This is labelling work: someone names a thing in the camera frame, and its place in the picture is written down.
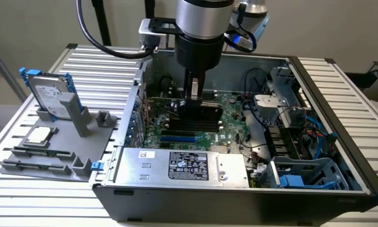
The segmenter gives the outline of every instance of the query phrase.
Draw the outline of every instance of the blue pcie slot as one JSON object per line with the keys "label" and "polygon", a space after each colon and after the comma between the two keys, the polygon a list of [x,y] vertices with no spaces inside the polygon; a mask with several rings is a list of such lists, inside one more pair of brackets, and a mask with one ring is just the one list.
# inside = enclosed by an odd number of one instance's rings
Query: blue pcie slot
{"label": "blue pcie slot", "polygon": [[196,143],[194,137],[181,137],[181,136],[163,136],[160,138],[163,142],[183,142],[183,143]]}

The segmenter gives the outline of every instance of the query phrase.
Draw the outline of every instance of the blue clip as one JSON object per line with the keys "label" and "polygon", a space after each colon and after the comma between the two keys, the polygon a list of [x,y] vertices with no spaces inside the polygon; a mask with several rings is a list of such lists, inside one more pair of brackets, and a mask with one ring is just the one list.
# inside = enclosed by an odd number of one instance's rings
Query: blue clip
{"label": "blue clip", "polygon": [[284,188],[304,188],[304,182],[300,175],[284,175],[280,178],[280,183]]}
{"label": "blue clip", "polygon": [[334,186],[336,186],[336,182],[330,181],[324,185],[305,185],[305,188],[306,189],[326,189],[326,190],[330,190],[330,189],[334,189]]}
{"label": "blue clip", "polygon": [[[69,74],[68,72],[64,74],[64,78],[65,78],[67,81],[68,81],[68,90],[69,90],[69,92],[77,94],[77,90],[76,90],[76,86],[75,86],[75,81],[73,81],[73,78],[72,78],[72,76],[71,76],[71,74]],[[84,108],[83,108],[83,104],[81,104],[80,98],[77,99],[77,102],[79,102],[80,112],[83,112]]]}
{"label": "blue clip", "polygon": [[93,162],[91,165],[92,171],[103,171],[104,170],[104,162]]}
{"label": "blue clip", "polygon": [[27,74],[32,76],[39,76],[43,74],[43,71],[41,70],[28,70]]}
{"label": "blue clip", "polygon": [[23,68],[20,68],[20,69],[19,69],[19,72],[20,72],[21,78],[23,78],[23,80],[24,80],[24,84],[25,84],[25,86],[27,86],[27,87],[29,87],[29,83],[28,83],[28,79],[27,79],[25,71],[27,71],[27,68],[25,68],[25,67],[23,67]]}

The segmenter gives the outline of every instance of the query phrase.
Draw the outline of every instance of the sticker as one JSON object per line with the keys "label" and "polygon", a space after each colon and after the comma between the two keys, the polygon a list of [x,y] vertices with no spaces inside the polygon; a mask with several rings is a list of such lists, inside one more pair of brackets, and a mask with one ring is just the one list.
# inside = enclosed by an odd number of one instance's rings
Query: sticker
{"label": "sticker", "polygon": [[140,151],[139,152],[139,158],[155,158],[156,157],[156,152],[155,151]]}
{"label": "sticker", "polygon": [[168,177],[173,180],[208,181],[208,154],[171,152]]}
{"label": "sticker", "polygon": [[59,118],[69,119],[69,112],[57,99],[57,96],[61,95],[61,91],[56,87],[43,85],[36,85],[36,90],[39,97],[43,100],[43,105],[48,109],[48,112]]}

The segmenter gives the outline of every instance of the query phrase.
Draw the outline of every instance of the motherboard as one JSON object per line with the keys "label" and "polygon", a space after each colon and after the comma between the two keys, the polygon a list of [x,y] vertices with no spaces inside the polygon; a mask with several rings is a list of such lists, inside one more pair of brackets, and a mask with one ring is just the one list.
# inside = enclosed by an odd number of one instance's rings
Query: motherboard
{"label": "motherboard", "polygon": [[165,106],[171,101],[180,101],[165,97],[153,97],[148,99],[153,107],[153,118],[149,119],[145,128],[145,148],[180,149],[180,150],[204,150],[217,151],[220,153],[249,154],[248,148],[240,145],[240,141],[248,134],[245,117],[242,116],[242,98],[236,93],[216,94],[213,102],[224,107],[224,113],[220,121],[218,132],[169,131],[165,121],[177,117],[177,114],[168,111]]}

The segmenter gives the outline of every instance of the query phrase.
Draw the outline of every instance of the blue cable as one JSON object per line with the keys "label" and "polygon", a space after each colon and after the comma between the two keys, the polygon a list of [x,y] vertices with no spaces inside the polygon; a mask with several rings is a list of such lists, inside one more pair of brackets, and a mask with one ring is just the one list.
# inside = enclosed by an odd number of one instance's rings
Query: blue cable
{"label": "blue cable", "polygon": [[[304,117],[304,118],[306,117],[308,120],[309,120],[310,122],[313,122],[313,123],[317,125],[317,127],[318,127],[320,130],[322,129],[322,125],[321,125],[321,123],[317,121],[316,118],[312,118],[312,117],[305,116],[305,115],[302,115],[302,117]],[[313,160],[314,160],[314,159],[318,159],[320,154],[321,154],[321,150],[322,150],[322,138],[318,137],[317,153],[316,153],[316,155],[314,155],[314,157],[313,157]]]}

